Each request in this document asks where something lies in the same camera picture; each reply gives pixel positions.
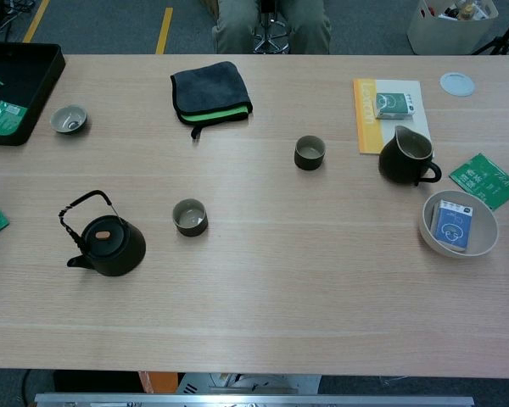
white coaster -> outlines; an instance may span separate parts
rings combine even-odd
[[[471,96],[475,92],[472,78],[460,72],[448,72],[439,79],[441,87],[454,96]]]

blue package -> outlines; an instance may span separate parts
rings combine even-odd
[[[432,234],[448,248],[463,252],[467,248],[473,208],[441,200],[433,209]]]

legs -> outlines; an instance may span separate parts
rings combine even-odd
[[[324,0],[279,0],[279,8],[290,29],[290,53],[330,53],[331,28]]]
[[[259,24],[257,0],[219,0],[219,19],[213,27],[217,53],[252,53]]]

white bowl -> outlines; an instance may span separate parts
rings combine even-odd
[[[432,225],[433,207],[441,199],[455,204],[471,206],[473,208],[472,224],[469,230],[467,249],[464,252],[455,252],[441,244],[433,237],[430,231]],[[422,207],[419,229],[422,238],[428,246],[447,257],[455,259],[468,259],[487,254],[498,241],[498,221],[486,204],[473,195],[462,191],[441,191],[432,195]]]
[[[87,112],[81,106],[71,104],[61,108],[51,116],[51,127],[59,133],[73,133],[85,125]]]

black cast iron teapot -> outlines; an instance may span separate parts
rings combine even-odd
[[[79,236],[66,225],[64,215],[94,195],[100,195],[115,215],[101,216],[93,220]],[[81,250],[81,256],[68,260],[68,267],[92,269],[104,276],[122,276],[143,260],[145,239],[142,233],[119,217],[111,201],[102,191],[92,191],[76,199],[60,211],[59,219],[60,224]]]

